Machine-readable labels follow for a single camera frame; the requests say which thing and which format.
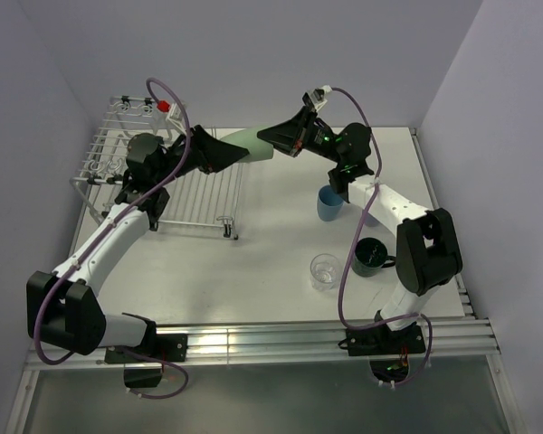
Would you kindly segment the light green cup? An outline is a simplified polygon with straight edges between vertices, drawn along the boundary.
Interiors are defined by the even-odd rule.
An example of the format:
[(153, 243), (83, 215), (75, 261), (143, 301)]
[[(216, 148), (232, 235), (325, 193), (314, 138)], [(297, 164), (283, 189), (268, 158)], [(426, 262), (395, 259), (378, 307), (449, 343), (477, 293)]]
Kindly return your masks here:
[(248, 155), (239, 160), (240, 163), (255, 163), (273, 158), (273, 146), (257, 137), (256, 127), (238, 129), (233, 132), (220, 134), (220, 139), (230, 145), (242, 147), (248, 151)]

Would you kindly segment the blue cup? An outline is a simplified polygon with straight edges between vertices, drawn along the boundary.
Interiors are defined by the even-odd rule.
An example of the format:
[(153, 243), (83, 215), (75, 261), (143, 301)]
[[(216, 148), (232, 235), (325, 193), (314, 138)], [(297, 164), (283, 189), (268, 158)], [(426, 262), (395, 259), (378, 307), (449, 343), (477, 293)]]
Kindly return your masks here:
[(323, 222), (332, 222), (343, 206), (344, 200), (336, 194), (330, 185), (319, 189), (317, 198), (317, 214)]

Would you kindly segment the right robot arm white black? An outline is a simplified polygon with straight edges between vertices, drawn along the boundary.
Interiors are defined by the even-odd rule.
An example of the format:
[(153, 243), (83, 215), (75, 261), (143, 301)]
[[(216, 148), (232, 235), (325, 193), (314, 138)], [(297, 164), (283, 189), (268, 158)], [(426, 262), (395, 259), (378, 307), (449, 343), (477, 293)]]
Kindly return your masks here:
[(378, 349), (395, 351), (437, 287), (462, 270), (452, 216), (443, 208), (414, 203), (381, 182), (379, 169), (367, 163), (377, 144), (366, 122), (351, 123), (336, 133), (315, 110), (302, 108), (293, 118), (258, 131), (257, 137), (287, 156), (309, 151), (334, 162), (328, 173), (334, 193), (395, 236), (398, 284), (377, 312), (373, 333)]

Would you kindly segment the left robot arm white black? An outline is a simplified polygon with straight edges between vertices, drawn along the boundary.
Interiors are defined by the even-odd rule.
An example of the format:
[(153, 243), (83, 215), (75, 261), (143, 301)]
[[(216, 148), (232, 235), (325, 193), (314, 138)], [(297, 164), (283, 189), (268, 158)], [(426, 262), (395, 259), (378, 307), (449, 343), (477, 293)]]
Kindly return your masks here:
[[(120, 346), (138, 361), (154, 357), (155, 321), (105, 314), (98, 301), (104, 282), (139, 238), (157, 230), (169, 201), (166, 184), (194, 170), (216, 174), (238, 162), (267, 159), (271, 153), (259, 152), (257, 138), (246, 131), (216, 139), (194, 127), (172, 146), (152, 133), (133, 136), (127, 144), (122, 188), (103, 223), (53, 272), (37, 271), (27, 282), (29, 335), (39, 358), (56, 365), (69, 355)], [(52, 359), (44, 344), (65, 349), (68, 355)]]

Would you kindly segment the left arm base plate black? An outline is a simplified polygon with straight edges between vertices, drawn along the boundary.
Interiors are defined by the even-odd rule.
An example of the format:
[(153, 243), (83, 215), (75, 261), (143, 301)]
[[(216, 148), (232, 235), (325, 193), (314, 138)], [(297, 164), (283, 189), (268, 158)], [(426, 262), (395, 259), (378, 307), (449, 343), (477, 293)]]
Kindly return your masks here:
[(106, 350), (104, 363), (124, 364), (124, 363), (144, 363), (148, 358), (158, 359), (171, 363), (184, 362), (186, 360), (186, 351), (188, 347), (187, 334), (167, 334), (158, 335), (154, 346), (149, 354), (144, 355), (144, 359), (126, 354), (124, 351), (115, 349)]

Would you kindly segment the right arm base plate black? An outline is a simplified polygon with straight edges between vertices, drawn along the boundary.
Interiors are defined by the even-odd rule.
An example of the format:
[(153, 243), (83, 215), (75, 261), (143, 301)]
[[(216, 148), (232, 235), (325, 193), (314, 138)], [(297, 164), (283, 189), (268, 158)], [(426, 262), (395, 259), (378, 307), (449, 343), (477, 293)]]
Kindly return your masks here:
[(338, 348), (349, 356), (410, 355), (426, 351), (422, 329), (416, 323), (401, 331), (391, 331), (387, 325), (358, 331), (347, 329), (345, 335)]

